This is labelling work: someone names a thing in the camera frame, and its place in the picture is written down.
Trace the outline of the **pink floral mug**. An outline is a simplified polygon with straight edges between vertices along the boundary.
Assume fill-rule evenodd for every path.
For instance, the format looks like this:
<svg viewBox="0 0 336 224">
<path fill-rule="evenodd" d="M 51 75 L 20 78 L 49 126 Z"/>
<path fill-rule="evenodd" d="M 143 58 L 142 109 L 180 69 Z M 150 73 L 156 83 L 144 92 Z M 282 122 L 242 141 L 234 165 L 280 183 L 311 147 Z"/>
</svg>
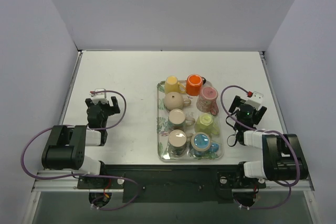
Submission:
<svg viewBox="0 0 336 224">
<path fill-rule="evenodd" d="M 211 113 L 216 116 L 219 113 L 217 98 L 218 92 L 215 88 L 210 86 L 202 87 L 196 102 L 196 107 L 201 112 Z"/>
</svg>

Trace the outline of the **light green octagonal mug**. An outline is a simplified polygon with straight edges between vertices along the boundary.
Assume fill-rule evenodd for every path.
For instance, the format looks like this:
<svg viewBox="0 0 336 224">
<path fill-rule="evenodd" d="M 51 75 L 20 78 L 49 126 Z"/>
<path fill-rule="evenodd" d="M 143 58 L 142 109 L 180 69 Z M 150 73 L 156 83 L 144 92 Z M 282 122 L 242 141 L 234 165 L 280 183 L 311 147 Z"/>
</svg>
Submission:
<svg viewBox="0 0 336 224">
<path fill-rule="evenodd" d="M 203 113 L 201 114 L 194 126 L 195 132 L 203 132 L 208 135 L 219 135 L 220 129 L 215 122 L 214 117 L 211 114 Z"/>
</svg>

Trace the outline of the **orange mug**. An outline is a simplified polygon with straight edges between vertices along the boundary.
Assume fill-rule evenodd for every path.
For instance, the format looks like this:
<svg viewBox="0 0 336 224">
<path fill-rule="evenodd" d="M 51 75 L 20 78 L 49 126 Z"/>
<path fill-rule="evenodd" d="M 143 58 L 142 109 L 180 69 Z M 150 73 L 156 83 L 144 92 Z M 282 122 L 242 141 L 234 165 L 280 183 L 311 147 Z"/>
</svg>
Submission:
<svg viewBox="0 0 336 224">
<path fill-rule="evenodd" d="M 186 93 L 190 96 L 198 96 L 206 79 L 198 74 L 191 74 L 186 79 Z"/>
</svg>

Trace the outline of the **round beige mug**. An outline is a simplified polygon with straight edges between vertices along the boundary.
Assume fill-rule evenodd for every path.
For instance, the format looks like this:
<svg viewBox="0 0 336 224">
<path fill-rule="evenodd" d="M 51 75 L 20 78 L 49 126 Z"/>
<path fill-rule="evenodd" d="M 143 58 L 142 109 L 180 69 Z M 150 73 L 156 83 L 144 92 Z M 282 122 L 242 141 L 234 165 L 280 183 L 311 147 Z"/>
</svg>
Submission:
<svg viewBox="0 0 336 224">
<path fill-rule="evenodd" d="M 163 103 L 165 108 L 169 111 L 174 109 L 182 110 L 184 107 L 191 105 L 191 99 L 183 98 L 178 92 L 169 92 L 165 95 Z"/>
</svg>

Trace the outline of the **yellow mug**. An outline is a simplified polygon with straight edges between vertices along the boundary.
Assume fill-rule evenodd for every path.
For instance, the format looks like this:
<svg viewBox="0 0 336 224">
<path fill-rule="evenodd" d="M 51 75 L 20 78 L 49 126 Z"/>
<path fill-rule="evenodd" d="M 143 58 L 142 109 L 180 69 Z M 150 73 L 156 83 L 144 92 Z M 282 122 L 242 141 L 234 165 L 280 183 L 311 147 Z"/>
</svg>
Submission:
<svg viewBox="0 0 336 224">
<path fill-rule="evenodd" d="M 169 76 L 167 77 L 165 84 L 164 84 L 164 93 L 168 94 L 170 92 L 177 92 L 177 93 L 185 94 L 186 87 L 179 82 L 177 77 Z"/>
</svg>

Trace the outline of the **cream leaf pattern mug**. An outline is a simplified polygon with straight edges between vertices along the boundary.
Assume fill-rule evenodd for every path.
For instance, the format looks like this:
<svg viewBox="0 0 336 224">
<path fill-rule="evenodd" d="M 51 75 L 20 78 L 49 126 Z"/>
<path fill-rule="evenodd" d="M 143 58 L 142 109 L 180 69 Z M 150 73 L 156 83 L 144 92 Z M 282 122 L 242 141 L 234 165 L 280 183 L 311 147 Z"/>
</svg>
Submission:
<svg viewBox="0 0 336 224">
<path fill-rule="evenodd" d="M 188 117 L 181 109 L 174 109 L 169 112 L 168 125 L 171 130 L 185 130 L 187 127 L 193 126 L 196 120 Z"/>
</svg>

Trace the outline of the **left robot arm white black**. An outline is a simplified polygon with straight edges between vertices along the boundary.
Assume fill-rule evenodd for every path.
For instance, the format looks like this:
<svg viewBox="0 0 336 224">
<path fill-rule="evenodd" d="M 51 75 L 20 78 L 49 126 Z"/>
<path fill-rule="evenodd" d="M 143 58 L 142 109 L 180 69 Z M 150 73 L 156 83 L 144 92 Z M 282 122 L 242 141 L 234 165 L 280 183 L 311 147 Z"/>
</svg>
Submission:
<svg viewBox="0 0 336 224">
<path fill-rule="evenodd" d="M 85 155 L 85 148 L 104 146 L 108 132 L 108 117 L 119 114 L 120 108 L 116 97 L 87 98 L 88 125 L 56 125 L 51 133 L 41 156 L 45 169 L 68 169 L 80 174 L 90 175 L 89 181 L 96 188 L 104 187 L 108 182 L 107 173 L 102 171 L 103 163 Z"/>
</svg>

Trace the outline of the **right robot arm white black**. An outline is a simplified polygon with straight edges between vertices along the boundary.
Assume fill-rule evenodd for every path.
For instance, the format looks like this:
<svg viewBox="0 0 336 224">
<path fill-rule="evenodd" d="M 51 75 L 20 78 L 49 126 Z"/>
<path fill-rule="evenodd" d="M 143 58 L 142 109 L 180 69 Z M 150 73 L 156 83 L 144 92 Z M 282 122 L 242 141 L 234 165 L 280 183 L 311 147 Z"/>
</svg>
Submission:
<svg viewBox="0 0 336 224">
<path fill-rule="evenodd" d="M 235 173 L 235 182 L 241 187 L 248 186 L 254 178 L 267 180 L 302 180 L 309 175 L 308 165 L 295 134 L 265 133 L 255 126 L 260 122 L 267 108 L 256 109 L 247 100 L 235 96 L 228 110 L 229 116 L 237 120 L 232 128 L 235 131 L 234 147 L 237 143 L 258 148 L 262 151 L 261 160 L 240 162 L 243 168 Z"/>
</svg>

